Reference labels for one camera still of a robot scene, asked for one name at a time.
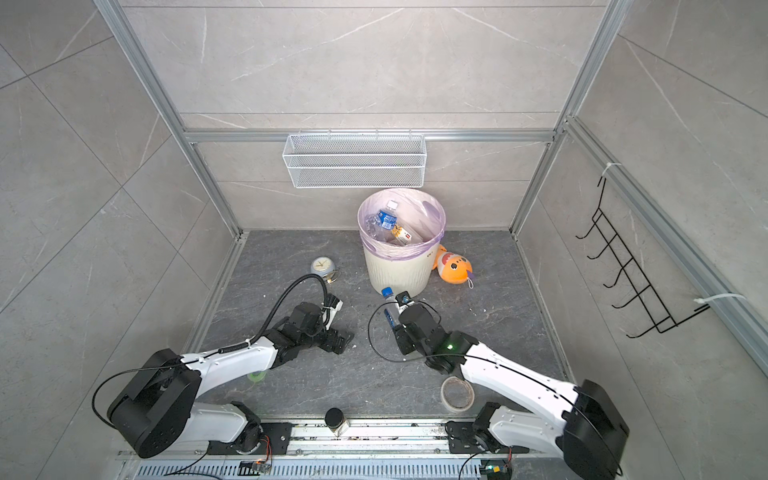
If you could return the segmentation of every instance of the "plastic water bottle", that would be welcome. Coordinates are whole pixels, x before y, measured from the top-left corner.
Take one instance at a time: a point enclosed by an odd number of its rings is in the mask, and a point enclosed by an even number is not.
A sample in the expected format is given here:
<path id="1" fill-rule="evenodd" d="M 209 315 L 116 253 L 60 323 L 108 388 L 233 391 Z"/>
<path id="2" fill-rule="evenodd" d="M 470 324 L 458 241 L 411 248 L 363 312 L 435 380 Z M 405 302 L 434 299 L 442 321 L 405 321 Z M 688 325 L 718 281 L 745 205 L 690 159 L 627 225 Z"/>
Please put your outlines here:
<path id="1" fill-rule="evenodd" d="M 379 242 L 392 242 L 395 237 L 392 235 L 392 228 L 397 223 L 397 202 L 390 200 L 386 207 L 379 210 L 376 214 L 370 214 L 366 217 L 366 232 Z"/>
<path id="2" fill-rule="evenodd" d="M 395 294 L 389 287 L 386 287 L 384 290 L 382 290 L 382 295 L 384 296 L 384 300 L 387 302 L 397 302 L 397 300 L 395 300 Z M 391 326 L 393 330 L 400 324 L 400 312 L 397 308 L 397 304 L 385 306 L 384 316 L 386 317 L 386 321 L 389 322 L 389 326 Z"/>
<path id="3" fill-rule="evenodd" d="M 384 290 L 382 290 L 382 295 L 384 296 L 384 300 L 386 300 L 387 302 L 397 302 L 397 299 L 395 298 L 395 294 L 392 292 L 392 289 L 389 287 L 386 287 Z M 399 318 L 400 318 L 399 306 L 397 304 L 385 306 L 384 316 L 386 317 L 386 321 L 389 322 L 390 328 L 392 328 L 392 333 L 395 334 L 395 341 L 397 342 L 397 348 L 400 350 L 400 353 L 402 353 L 403 355 L 408 355 L 409 353 L 413 352 L 416 347 L 413 345 L 413 342 L 408 337 L 406 328 L 399 321 Z"/>

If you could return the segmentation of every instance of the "wire basket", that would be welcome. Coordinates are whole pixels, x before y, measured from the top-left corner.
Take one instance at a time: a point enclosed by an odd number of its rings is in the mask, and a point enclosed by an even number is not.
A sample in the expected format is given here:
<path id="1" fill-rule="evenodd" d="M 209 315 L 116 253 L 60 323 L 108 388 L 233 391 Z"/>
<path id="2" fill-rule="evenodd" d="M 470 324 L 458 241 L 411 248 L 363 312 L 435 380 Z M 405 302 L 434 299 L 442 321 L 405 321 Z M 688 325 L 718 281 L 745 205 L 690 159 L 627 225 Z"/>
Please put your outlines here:
<path id="1" fill-rule="evenodd" d="M 292 134 L 283 160 L 296 188 L 421 187 L 421 134 Z"/>

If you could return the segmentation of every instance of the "marble floor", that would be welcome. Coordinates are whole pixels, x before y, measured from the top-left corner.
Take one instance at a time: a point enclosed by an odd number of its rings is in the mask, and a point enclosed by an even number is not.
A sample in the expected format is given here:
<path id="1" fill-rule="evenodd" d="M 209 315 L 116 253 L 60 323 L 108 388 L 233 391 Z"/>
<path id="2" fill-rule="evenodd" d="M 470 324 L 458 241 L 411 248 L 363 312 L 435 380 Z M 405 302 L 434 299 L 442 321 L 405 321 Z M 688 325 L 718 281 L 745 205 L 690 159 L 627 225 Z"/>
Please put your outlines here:
<path id="1" fill-rule="evenodd" d="M 563 379 L 562 367 L 536 305 L 523 263 L 505 231 L 452 231 L 443 244 L 467 257 L 477 280 L 474 289 L 451 285 L 433 273 L 419 295 L 442 315 L 447 331 L 460 329 L 492 349 L 537 372 Z M 333 321 L 355 338 L 340 356 L 314 348 L 295 360 L 270 370 L 253 383 L 235 379 L 207 392 L 204 402 L 240 400 L 263 418 L 318 417 L 337 407 L 347 415 L 451 416 L 441 404 L 444 375 L 422 362 L 402 366 L 383 362 L 371 350 L 366 326 L 383 301 L 368 281 L 356 231 L 258 230 L 243 249 L 203 348 L 241 341 L 260 327 L 277 297 L 296 278 L 309 271 L 320 256 L 336 261 L 339 279 L 329 286 L 344 306 Z M 302 301 L 318 303 L 316 283 L 299 285 L 286 298 L 275 320 L 288 315 Z M 384 315 L 377 313 L 372 340 L 386 356 L 399 353 Z M 475 404 L 464 416 L 476 415 L 485 402 L 514 407 L 509 400 L 475 386 Z"/>

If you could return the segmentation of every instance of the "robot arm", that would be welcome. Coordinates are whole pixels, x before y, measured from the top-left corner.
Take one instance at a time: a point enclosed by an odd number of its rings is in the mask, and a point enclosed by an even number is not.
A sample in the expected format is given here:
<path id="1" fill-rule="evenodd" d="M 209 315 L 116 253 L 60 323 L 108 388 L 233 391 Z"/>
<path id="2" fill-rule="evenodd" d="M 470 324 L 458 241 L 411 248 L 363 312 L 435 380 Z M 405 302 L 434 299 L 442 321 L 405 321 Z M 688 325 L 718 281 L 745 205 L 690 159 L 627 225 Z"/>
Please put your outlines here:
<path id="1" fill-rule="evenodd" d="M 243 403 L 210 405 L 195 399 L 232 379 L 283 365 L 312 346 L 341 354 L 353 336 L 329 327 L 342 306 L 329 297 L 326 315 L 317 305 L 301 303 L 279 322 L 280 328 L 267 330 L 255 342 L 182 356 L 170 349 L 155 353 L 112 402 L 108 418 L 141 458 L 175 442 L 201 440 L 253 451 L 262 436 L 261 422 Z"/>
<path id="2" fill-rule="evenodd" d="M 561 456 L 585 480 L 612 480 L 629 428 L 607 393 L 585 380 L 581 386 L 551 379 L 525 368 L 459 331 L 447 333 L 407 293 L 397 296 L 400 323 L 414 347 L 433 369 L 464 378 L 509 398 L 533 415 L 498 403 L 486 403 L 472 424 L 486 450 L 522 446 Z"/>

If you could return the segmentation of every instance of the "wall tile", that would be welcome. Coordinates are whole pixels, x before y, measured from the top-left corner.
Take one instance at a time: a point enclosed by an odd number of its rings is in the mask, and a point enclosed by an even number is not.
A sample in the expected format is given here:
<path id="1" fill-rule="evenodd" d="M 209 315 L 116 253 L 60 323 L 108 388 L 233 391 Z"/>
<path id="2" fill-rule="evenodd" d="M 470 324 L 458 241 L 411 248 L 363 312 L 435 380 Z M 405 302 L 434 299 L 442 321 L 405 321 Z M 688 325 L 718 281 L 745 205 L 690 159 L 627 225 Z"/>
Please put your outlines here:
<path id="1" fill-rule="evenodd" d="M 197 147 L 219 181 L 290 182 L 278 142 L 204 143 Z M 530 180 L 542 142 L 428 142 L 427 181 Z"/>
<path id="2" fill-rule="evenodd" d="M 8 55 L 8 52 L 0 47 L 0 88 L 22 77 L 24 77 L 24 72 L 13 61 L 11 55 Z"/>
<path id="3" fill-rule="evenodd" d="M 216 207 L 208 202 L 179 253 L 211 288 L 232 242 L 230 230 L 221 220 Z"/>
<path id="4" fill-rule="evenodd" d="M 601 311 L 538 200 L 519 241 L 577 381 L 603 386 L 629 426 L 621 459 L 627 476 L 682 480 Z"/>
<path id="5" fill-rule="evenodd" d="M 768 3 L 637 0 L 621 34 L 768 114 Z"/>
<path id="6" fill-rule="evenodd" d="M 598 260 L 587 259 L 604 246 L 596 231 L 584 240 L 576 238 L 591 224 L 599 176 L 599 168 L 567 142 L 541 189 L 541 202 L 573 254 L 572 262 L 584 276 L 683 476 L 759 478 L 768 447 L 760 441 L 763 429 L 753 419 L 768 398 L 768 379 L 711 311 L 664 334 L 626 337 L 651 325 L 647 314 L 638 300 L 619 310 L 611 306 L 631 298 L 631 285 L 622 275 L 614 288 L 605 288 L 602 284 L 611 284 L 617 275 L 617 262 L 610 252 Z M 672 315 L 678 320 L 690 315 L 698 306 L 692 301 L 698 292 L 611 184 L 602 206 Z M 630 276 L 638 288 L 646 284 L 639 271 L 630 270 Z M 659 303 L 650 295 L 643 299 L 657 320 L 664 318 Z M 646 473 L 638 478 L 659 477 Z"/>
<path id="7" fill-rule="evenodd" d="M 175 104 L 187 113 L 488 113 L 559 111 L 603 10 L 126 13 Z"/>
<path id="8" fill-rule="evenodd" d="M 205 284 L 181 255 L 176 255 L 69 423 L 45 463 L 38 477 L 40 480 L 116 476 L 115 453 L 128 450 L 130 446 L 119 433 L 104 426 L 93 414 L 93 391 L 107 377 L 143 365 L 160 349 L 170 348 L 183 353 L 181 349 L 207 295 Z M 130 375 L 118 377 L 101 389 L 96 407 L 102 415 L 130 379 Z"/>
<path id="9" fill-rule="evenodd" d="M 605 6 L 607 0 L 120 0 L 126 7 L 570 7 Z"/>
<path id="10" fill-rule="evenodd" d="M 170 136 L 113 38 L 31 78 L 121 184 Z"/>
<path id="11" fill-rule="evenodd" d="M 0 314 L 3 478 L 42 469 L 174 248 L 118 192 Z"/>
<path id="12" fill-rule="evenodd" d="M 294 188 L 290 182 L 220 182 L 242 228 L 357 228 L 357 209 L 376 188 Z"/>
<path id="13" fill-rule="evenodd" d="M 530 180 L 544 142 L 427 143 L 427 181 Z"/>
<path id="14" fill-rule="evenodd" d="M 424 183 L 423 190 L 445 209 L 450 230 L 507 230 L 515 217 L 528 182 L 437 182 Z"/>
<path id="15" fill-rule="evenodd" d="M 175 248 L 181 247 L 208 203 L 205 188 L 173 139 L 136 172 L 125 191 Z"/>
<path id="16" fill-rule="evenodd" d="M 559 113 L 181 114 L 187 128 L 554 128 Z"/>
<path id="17" fill-rule="evenodd" d="M 281 142 L 197 144 L 218 181 L 290 182 L 284 147 Z"/>
<path id="18" fill-rule="evenodd" d="M 3 2 L 0 44 L 28 74 L 111 35 L 91 0 Z"/>
<path id="19" fill-rule="evenodd" d="M 357 209 L 377 188 L 294 188 L 282 182 L 220 182 L 242 228 L 357 229 Z M 504 230 L 526 181 L 426 182 L 423 190 L 445 208 L 447 227 Z"/>
<path id="20" fill-rule="evenodd" d="M 580 117 L 768 318 L 768 119 L 622 38 Z"/>
<path id="21" fill-rule="evenodd" d="M 119 185 L 31 81 L 0 89 L 0 310 Z"/>

